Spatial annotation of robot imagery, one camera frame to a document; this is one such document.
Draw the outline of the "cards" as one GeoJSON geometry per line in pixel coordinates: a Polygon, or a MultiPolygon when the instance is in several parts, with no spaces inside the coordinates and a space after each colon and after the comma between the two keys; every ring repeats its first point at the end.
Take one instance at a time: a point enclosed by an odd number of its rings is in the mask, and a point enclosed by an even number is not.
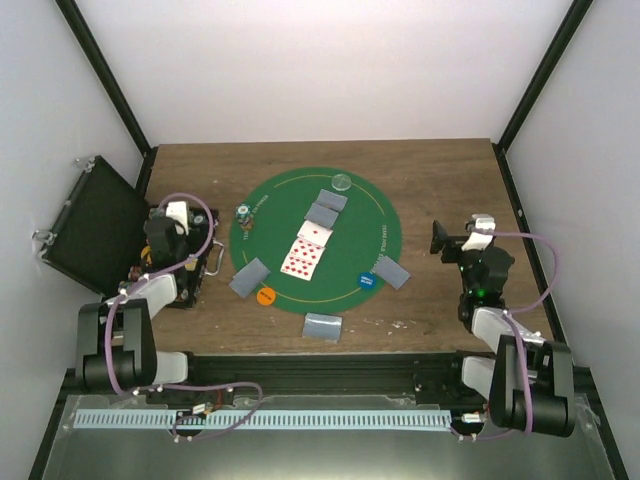
{"type": "Polygon", "coordinates": [[[388,256],[381,256],[371,269],[371,272],[394,289],[400,289],[411,277],[410,273],[388,256]]]}
{"type": "Polygon", "coordinates": [[[342,324],[343,318],[340,316],[307,313],[304,319],[302,337],[337,343],[341,337],[342,324]]]}

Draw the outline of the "blue small blind button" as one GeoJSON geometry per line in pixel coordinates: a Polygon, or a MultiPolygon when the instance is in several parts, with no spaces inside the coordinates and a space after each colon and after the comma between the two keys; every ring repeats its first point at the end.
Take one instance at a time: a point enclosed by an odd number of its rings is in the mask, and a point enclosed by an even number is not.
{"type": "Polygon", "coordinates": [[[362,290],[372,290],[377,284],[377,277],[371,272],[362,272],[358,275],[357,283],[362,290]]]}

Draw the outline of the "clear acrylic dealer button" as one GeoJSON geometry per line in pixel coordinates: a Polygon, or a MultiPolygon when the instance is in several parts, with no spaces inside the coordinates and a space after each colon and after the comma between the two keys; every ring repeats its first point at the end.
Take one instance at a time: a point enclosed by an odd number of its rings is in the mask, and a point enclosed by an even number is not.
{"type": "Polygon", "coordinates": [[[331,187],[338,192],[347,191],[352,186],[351,177],[344,173],[336,174],[331,179],[331,187]]]}

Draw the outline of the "low red diamonds card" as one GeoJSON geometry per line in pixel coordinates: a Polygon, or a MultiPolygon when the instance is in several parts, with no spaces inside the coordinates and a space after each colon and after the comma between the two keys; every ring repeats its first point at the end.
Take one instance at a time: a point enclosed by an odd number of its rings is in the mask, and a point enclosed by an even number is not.
{"type": "Polygon", "coordinates": [[[325,247],[332,233],[331,229],[305,220],[297,233],[297,237],[319,247],[325,247]]]}

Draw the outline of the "orange big blind button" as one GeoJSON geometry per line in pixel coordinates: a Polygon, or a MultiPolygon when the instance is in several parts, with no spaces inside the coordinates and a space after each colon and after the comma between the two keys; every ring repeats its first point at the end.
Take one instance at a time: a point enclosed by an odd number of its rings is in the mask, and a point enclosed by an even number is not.
{"type": "Polygon", "coordinates": [[[274,289],[270,287],[262,287],[256,293],[256,300],[262,306],[270,306],[272,305],[277,298],[277,293],[274,289]]]}

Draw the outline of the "dealt blue patterned card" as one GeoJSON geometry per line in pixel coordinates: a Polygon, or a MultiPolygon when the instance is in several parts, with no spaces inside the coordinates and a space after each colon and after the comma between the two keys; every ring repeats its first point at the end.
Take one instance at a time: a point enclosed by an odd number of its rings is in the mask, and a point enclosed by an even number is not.
{"type": "Polygon", "coordinates": [[[271,271],[261,262],[260,259],[254,258],[236,273],[229,283],[229,287],[239,297],[246,298],[270,275],[270,273],[271,271]]]}

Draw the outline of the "poker chip stack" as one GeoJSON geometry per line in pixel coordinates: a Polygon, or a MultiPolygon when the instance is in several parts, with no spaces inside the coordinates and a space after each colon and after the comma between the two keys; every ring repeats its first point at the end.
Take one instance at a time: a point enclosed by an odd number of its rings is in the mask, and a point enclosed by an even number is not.
{"type": "Polygon", "coordinates": [[[249,231],[253,226],[253,218],[251,216],[251,207],[242,203],[236,207],[235,217],[239,227],[244,231],[249,231]]]}

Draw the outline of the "nine of diamonds card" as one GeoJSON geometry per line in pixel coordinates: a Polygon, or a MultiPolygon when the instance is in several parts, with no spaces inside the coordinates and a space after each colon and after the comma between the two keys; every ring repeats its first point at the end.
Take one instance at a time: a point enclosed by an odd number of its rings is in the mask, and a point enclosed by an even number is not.
{"type": "Polygon", "coordinates": [[[316,267],[316,263],[307,259],[288,255],[285,257],[280,267],[280,272],[297,279],[310,281],[313,278],[316,267]]]}

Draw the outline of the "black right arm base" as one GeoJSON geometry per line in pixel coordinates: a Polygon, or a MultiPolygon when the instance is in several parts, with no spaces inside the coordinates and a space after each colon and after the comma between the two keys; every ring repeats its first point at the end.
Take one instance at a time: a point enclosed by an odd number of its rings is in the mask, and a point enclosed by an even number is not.
{"type": "Polygon", "coordinates": [[[415,364],[412,376],[414,394],[418,404],[437,404],[442,408],[481,405],[485,399],[467,387],[461,379],[462,360],[420,362],[415,364]]]}

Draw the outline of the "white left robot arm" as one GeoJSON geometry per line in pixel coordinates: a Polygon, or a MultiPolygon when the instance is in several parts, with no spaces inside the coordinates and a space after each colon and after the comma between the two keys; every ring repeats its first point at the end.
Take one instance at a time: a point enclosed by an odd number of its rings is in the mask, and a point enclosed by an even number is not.
{"type": "Polygon", "coordinates": [[[154,270],[145,270],[118,296],[79,311],[76,380],[90,391],[111,388],[119,395],[169,383],[178,401],[191,404],[203,395],[205,381],[187,369],[185,354],[156,350],[151,320],[176,300],[184,266],[198,257],[189,252],[185,217],[153,217],[144,230],[154,270]]]}

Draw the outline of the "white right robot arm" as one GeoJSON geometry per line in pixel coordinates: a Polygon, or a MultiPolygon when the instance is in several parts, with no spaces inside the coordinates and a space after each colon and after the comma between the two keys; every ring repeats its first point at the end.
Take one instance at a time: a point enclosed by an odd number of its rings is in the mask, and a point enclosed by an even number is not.
{"type": "Polygon", "coordinates": [[[491,422],[507,431],[570,436],[576,407],[570,348],[516,321],[503,298],[515,258],[495,244],[495,219],[474,214],[465,236],[452,236],[437,220],[430,252],[461,276],[458,319],[493,352],[468,356],[444,378],[447,396],[465,403],[479,393],[491,422]]]}

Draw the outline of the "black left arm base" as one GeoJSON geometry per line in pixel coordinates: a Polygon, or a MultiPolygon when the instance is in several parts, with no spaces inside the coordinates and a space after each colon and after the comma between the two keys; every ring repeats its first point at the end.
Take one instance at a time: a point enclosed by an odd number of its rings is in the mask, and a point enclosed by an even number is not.
{"type": "Polygon", "coordinates": [[[186,384],[153,385],[141,387],[140,393],[149,397],[152,404],[192,406],[211,402],[215,406],[229,405],[235,397],[235,387],[212,389],[210,386],[186,384]]]}

